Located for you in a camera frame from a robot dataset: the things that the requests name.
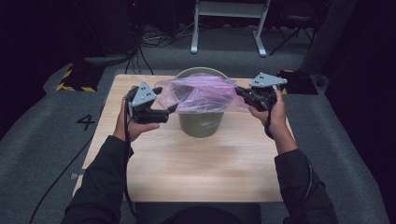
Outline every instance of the printed number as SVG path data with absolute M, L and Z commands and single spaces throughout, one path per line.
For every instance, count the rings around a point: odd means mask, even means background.
M 92 119 L 92 115 L 88 114 L 88 115 L 85 116 L 84 118 L 79 119 L 79 120 L 77 121 L 77 123 L 84 123 L 84 124 L 85 124 L 84 131 L 87 131 L 87 130 L 88 130 L 88 126 L 90 126 L 90 124 L 92 124 L 92 123 L 95 123 L 95 121 L 91 121 L 91 119 Z

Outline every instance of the equipment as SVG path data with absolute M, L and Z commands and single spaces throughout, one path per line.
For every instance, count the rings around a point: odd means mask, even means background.
M 259 73 L 252 82 L 249 83 L 250 88 L 236 87 L 236 94 L 242 96 L 247 105 L 254 106 L 258 111 L 268 111 L 268 118 L 265 121 L 265 133 L 273 138 L 269 131 L 271 124 L 271 110 L 276 103 L 276 93 L 274 85 L 286 84 L 285 78 L 273 77 L 264 73 Z
M 140 87 L 133 86 L 128 92 L 126 100 L 127 113 L 136 123 L 166 123 L 169 114 L 176 111 L 177 105 L 169 106 L 166 110 L 151 109 L 152 104 L 157 98 L 157 94 L 162 92 L 163 88 L 151 89 L 143 81 Z

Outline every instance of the bucket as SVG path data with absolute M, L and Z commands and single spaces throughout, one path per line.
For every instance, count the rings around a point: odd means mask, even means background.
M 207 67 L 193 67 L 180 72 L 176 78 L 189 77 L 198 73 L 228 78 L 220 71 Z M 179 114 L 180 127 L 184 133 L 196 138 L 205 138 L 214 134 L 220 125 L 224 113 Z

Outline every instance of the table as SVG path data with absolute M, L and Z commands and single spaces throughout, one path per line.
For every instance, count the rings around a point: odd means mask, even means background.
M 157 81 L 171 78 L 115 77 L 82 169 L 91 164 L 113 133 L 126 92 L 143 80 L 153 88 Z M 243 87 L 251 81 L 235 80 Z M 160 129 L 143 133 L 132 147 L 127 181 L 135 202 L 282 202 L 274 163 L 275 143 L 249 113 L 226 112 L 217 132 L 207 138 L 185 134 L 178 114 L 171 114 Z
M 265 0 L 263 4 L 245 4 L 245 3 L 228 3 L 228 2 L 206 2 L 195 1 L 194 10 L 194 33 L 191 41 L 191 53 L 198 52 L 198 23 L 199 16 L 222 16 L 222 17 L 243 17 L 243 18 L 260 18 L 259 30 L 253 31 L 253 37 L 256 41 L 257 49 L 260 56 L 267 55 L 262 44 L 262 26 L 267 17 L 268 8 L 271 0 Z

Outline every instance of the person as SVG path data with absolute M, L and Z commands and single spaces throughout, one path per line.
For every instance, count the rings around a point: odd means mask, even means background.
M 278 153 L 275 164 L 280 193 L 290 214 L 289 217 L 284 218 L 283 223 L 338 223 L 323 182 L 298 148 L 286 124 L 286 107 L 280 91 L 276 91 L 276 97 L 277 102 L 271 113 L 269 130 L 274 137 Z M 268 112 L 259 112 L 253 106 L 248 109 L 253 117 L 262 122 L 262 125 L 265 124 Z M 128 124 L 130 140 L 133 142 L 141 133 L 159 127 L 158 123 L 137 124 L 130 121 Z M 120 222 L 120 206 L 126 182 L 123 165 L 126 156 L 125 146 L 124 103 L 122 103 L 115 131 L 106 139 L 96 158 L 87 168 L 81 187 L 65 209 L 63 224 Z M 144 221 L 139 220 L 137 207 L 136 211 L 138 215 L 136 223 L 143 223 Z M 215 206 L 190 206 L 168 215 L 168 219 L 158 223 L 247 223 L 240 216 Z

